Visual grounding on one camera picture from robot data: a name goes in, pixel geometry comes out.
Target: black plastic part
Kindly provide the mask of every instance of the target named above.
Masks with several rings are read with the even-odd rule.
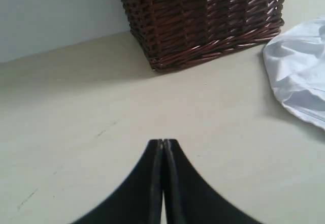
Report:
[[[197,173],[177,140],[151,140],[124,183],[74,224],[260,224]]]

